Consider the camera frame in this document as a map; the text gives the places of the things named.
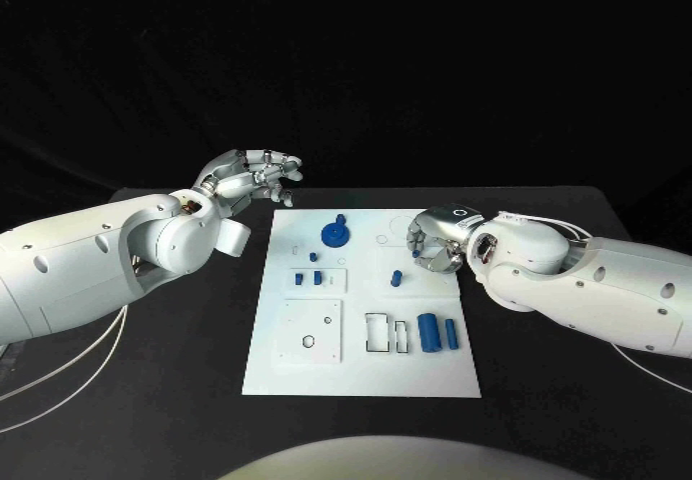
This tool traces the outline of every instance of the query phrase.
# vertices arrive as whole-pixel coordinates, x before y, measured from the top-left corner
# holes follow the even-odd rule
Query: black backdrop
[[[634,236],[685,248],[656,232],[692,224],[691,66],[650,22],[104,5],[0,2],[0,227],[123,186],[185,187],[225,150],[271,148],[313,187],[594,185]]]

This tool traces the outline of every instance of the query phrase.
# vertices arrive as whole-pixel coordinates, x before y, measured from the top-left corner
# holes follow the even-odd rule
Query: table
[[[114,200],[169,191],[125,189]],[[296,190],[297,208],[425,208],[453,201],[486,215],[506,209],[559,218],[627,239],[590,187]],[[646,376],[610,344],[496,305],[467,267],[459,278],[482,399],[242,396],[275,208],[284,207],[257,201],[236,218],[252,229],[239,259],[215,252],[193,275],[133,304],[123,344],[87,390],[0,435],[4,476],[212,479],[296,445],[366,434],[457,439],[594,478],[672,478],[685,471],[692,396]],[[26,342],[3,389],[69,359],[111,318]],[[76,389],[108,348],[3,404],[3,425]],[[692,362],[633,356],[692,385]]]

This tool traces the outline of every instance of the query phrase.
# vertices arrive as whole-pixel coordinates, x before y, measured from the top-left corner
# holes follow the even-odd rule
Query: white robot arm
[[[466,256],[476,280],[503,307],[536,310],[627,348],[689,358],[692,257],[590,238],[577,226],[551,222],[577,238],[568,240],[536,217],[500,212],[486,221],[461,205],[431,208],[409,226],[415,263],[451,273]],[[420,256],[425,236],[446,247],[434,258]]]
[[[239,256],[249,229],[229,220],[252,198],[293,205],[280,178],[301,160],[231,150],[195,186],[32,222],[0,235],[0,345],[74,328],[195,272],[212,250]]]

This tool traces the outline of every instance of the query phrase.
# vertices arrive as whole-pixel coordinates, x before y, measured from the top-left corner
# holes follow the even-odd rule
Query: blue object
[[[398,287],[399,285],[401,285],[401,272],[395,270],[392,274],[392,287]]]
[[[350,238],[350,232],[346,228],[346,217],[339,214],[336,222],[330,223],[322,229],[322,242],[327,247],[339,248],[346,245]]]
[[[451,318],[444,321],[444,328],[447,329],[447,342],[450,343],[450,349],[459,350],[457,330],[454,328],[454,320]]]
[[[443,349],[437,317],[431,313],[418,315],[418,333],[421,334],[421,348],[427,353],[435,353]]]

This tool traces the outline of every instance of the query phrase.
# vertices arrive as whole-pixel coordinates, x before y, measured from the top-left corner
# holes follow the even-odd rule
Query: robotic hand
[[[303,178],[301,163],[271,150],[231,150],[208,163],[189,190],[101,205],[2,234],[0,345],[98,319],[195,272],[213,249],[238,257],[249,229],[228,217],[252,198],[293,206],[280,179]]]
[[[541,221],[561,226],[575,238],[568,240]],[[427,239],[444,247],[434,258],[421,256]],[[561,325],[627,348],[692,356],[688,255],[591,238],[558,220],[500,212],[487,221],[456,204],[415,217],[408,248],[417,265],[433,272],[456,272],[466,256],[476,280],[503,307],[536,310]]]

